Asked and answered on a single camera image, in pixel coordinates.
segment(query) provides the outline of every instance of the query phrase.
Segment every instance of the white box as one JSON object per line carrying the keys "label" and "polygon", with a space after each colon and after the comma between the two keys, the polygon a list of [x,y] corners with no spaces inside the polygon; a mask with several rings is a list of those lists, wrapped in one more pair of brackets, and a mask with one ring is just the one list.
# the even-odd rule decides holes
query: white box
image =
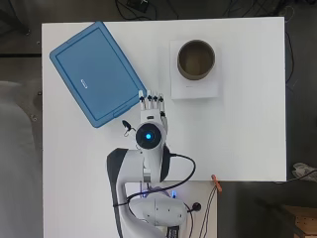
{"label": "white box", "polygon": [[[208,43],[215,52],[215,64],[207,76],[200,80],[189,80],[180,74],[177,67],[177,57],[181,47],[189,41],[202,40]],[[221,70],[217,62],[219,51],[217,46],[210,40],[191,39],[171,41],[169,44],[169,71],[170,71],[170,97],[171,99],[193,99],[218,97],[219,80]]]}

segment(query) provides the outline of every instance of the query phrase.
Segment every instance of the metal bowl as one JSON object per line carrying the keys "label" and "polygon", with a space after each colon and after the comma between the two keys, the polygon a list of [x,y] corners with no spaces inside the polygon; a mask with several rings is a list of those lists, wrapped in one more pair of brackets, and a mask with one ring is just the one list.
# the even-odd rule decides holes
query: metal bowl
{"label": "metal bowl", "polygon": [[206,42],[193,40],[182,46],[178,53],[177,67],[189,80],[207,76],[215,64],[214,50]]}

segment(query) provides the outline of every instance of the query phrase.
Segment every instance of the blue tray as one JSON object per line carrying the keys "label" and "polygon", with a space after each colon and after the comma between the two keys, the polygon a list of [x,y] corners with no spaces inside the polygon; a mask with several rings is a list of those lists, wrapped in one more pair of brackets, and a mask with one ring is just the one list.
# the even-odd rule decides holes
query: blue tray
{"label": "blue tray", "polygon": [[139,90],[147,93],[101,22],[53,50],[50,58],[93,127],[104,125],[137,104]]}

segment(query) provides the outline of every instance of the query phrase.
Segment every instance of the floor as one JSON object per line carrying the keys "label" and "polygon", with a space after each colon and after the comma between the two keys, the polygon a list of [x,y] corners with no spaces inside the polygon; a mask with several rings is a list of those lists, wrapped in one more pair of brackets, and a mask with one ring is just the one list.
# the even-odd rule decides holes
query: floor
{"label": "floor", "polygon": [[[227,1],[170,0],[179,19],[207,19],[227,17]],[[40,53],[41,23],[123,21],[113,0],[15,0],[18,17],[32,29],[32,34],[22,36],[17,32],[0,37],[0,54]],[[175,19],[167,1],[151,0],[157,6],[159,20]],[[260,1],[270,12],[277,1]],[[241,17],[254,0],[241,0],[230,17]],[[294,53],[294,73],[286,89],[287,165],[296,162],[317,168],[317,5],[304,1],[291,3],[284,14],[285,24]],[[254,16],[259,5],[246,16]],[[153,18],[154,8],[148,17]],[[41,59],[0,59],[1,80],[29,82],[29,91],[41,88]],[[290,48],[286,43],[286,75],[291,71]],[[41,120],[34,125],[38,149],[41,149]],[[317,183],[295,181],[284,185],[272,182],[223,182],[223,194],[218,199],[218,237],[293,237],[257,204],[258,198],[271,203],[317,207]]]}

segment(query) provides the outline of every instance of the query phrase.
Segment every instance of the blue led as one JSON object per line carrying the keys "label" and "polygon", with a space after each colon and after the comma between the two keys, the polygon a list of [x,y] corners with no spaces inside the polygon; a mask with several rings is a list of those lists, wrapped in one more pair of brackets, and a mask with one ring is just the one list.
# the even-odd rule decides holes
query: blue led
{"label": "blue led", "polygon": [[177,193],[176,193],[175,190],[173,190],[173,191],[171,192],[171,197],[172,197],[172,198],[176,198],[176,196],[177,196]]}

